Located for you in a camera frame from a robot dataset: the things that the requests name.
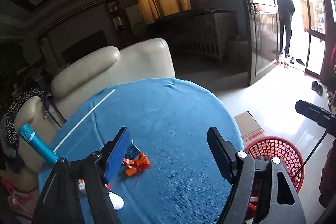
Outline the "orange snack wrapper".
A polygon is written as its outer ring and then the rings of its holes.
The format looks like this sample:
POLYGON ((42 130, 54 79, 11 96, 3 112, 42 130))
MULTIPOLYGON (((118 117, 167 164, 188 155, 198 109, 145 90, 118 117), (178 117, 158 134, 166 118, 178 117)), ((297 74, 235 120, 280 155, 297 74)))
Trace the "orange snack wrapper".
POLYGON ((135 176, 151 168, 151 162, 134 144, 134 140, 131 140, 122 163, 126 168, 125 174, 128 177, 135 176))

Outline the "pair of dark shoes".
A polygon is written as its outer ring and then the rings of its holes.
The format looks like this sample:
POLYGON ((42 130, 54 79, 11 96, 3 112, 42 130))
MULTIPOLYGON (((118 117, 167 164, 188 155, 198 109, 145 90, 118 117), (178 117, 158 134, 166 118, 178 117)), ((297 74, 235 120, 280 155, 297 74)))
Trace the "pair of dark shoes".
POLYGON ((323 95, 323 87, 317 81, 311 83, 311 89, 315 91, 319 96, 323 95))

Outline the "cardboard box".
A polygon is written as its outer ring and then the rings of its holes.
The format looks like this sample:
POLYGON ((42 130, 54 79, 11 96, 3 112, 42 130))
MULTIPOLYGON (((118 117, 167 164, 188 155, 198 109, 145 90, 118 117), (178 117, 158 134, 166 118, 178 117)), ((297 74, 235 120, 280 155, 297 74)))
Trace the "cardboard box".
POLYGON ((245 148, 256 140, 265 137, 265 131, 249 111, 234 116, 234 119, 239 127, 245 148))

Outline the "red plastic basket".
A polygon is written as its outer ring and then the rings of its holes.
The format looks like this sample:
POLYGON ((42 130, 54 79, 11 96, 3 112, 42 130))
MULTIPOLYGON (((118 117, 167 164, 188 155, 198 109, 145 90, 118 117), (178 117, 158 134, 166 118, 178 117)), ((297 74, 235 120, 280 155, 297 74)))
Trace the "red plastic basket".
POLYGON ((245 220, 253 223, 306 223, 298 197, 303 158, 289 141, 263 137, 245 151, 256 161, 256 174, 245 220))

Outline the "crumpled white tissue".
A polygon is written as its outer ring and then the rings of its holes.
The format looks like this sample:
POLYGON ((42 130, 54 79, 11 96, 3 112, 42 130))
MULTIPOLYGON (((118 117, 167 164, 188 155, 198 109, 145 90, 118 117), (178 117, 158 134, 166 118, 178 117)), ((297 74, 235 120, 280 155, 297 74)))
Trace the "crumpled white tissue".
POLYGON ((110 198, 110 201, 113 205, 114 210, 118 211, 124 207, 124 204, 125 204, 124 200, 120 196, 116 195, 115 193, 111 191, 108 192, 108 196, 110 198))

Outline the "white thin stick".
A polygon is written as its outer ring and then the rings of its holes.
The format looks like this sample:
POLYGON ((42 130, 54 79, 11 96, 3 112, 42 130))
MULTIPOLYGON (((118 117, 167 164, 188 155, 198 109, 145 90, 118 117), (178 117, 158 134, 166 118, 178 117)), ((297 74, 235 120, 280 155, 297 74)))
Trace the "white thin stick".
POLYGON ((60 143, 55 147, 53 150, 55 153, 56 151, 61 147, 61 145, 68 139, 68 137, 109 97, 111 96, 116 89, 113 89, 110 91, 104 98, 102 98, 90 111, 88 111, 83 118, 81 118, 74 126, 73 128, 67 133, 67 135, 60 141, 60 143))

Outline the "teal thermos bottle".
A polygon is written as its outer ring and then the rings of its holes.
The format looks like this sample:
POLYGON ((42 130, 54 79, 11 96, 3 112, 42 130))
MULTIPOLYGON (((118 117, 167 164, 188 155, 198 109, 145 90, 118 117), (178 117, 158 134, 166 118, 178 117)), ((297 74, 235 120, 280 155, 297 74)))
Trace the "teal thermos bottle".
POLYGON ((19 134, 46 162, 51 165, 57 163, 59 156, 56 155, 44 141, 42 141, 39 135, 28 123, 19 128, 19 134))

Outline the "dark wooden door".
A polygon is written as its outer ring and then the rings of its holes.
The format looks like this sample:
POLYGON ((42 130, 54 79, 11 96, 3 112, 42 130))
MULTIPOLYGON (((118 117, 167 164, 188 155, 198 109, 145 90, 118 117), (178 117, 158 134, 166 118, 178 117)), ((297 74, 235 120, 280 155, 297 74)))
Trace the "dark wooden door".
POLYGON ((250 65, 249 85, 278 64, 278 9, 276 0, 243 0, 247 16, 250 65))

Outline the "person in dark clothes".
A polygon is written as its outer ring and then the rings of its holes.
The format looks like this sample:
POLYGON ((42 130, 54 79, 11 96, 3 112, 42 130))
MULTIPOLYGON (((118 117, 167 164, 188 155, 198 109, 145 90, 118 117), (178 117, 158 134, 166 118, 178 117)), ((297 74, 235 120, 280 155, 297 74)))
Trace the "person in dark clothes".
POLYGON ((277 0, 279 27, 280 27, 280 54, 285 53, 289 57, 290 42, 292 36, 291 21, 295 12, 292 0, 277 0))

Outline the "dark wooden crib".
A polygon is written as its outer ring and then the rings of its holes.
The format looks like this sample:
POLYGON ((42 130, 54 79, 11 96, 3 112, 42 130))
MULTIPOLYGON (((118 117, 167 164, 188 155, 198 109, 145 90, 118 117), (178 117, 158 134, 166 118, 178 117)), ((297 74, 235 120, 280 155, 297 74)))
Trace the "dark wooden crib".
POLYGON ((196 9, 165 16, 146 28, 150 38, 162 38, 173 51, 222 60, 227 43, 238 34, 236 14, 223 9, 196 9))

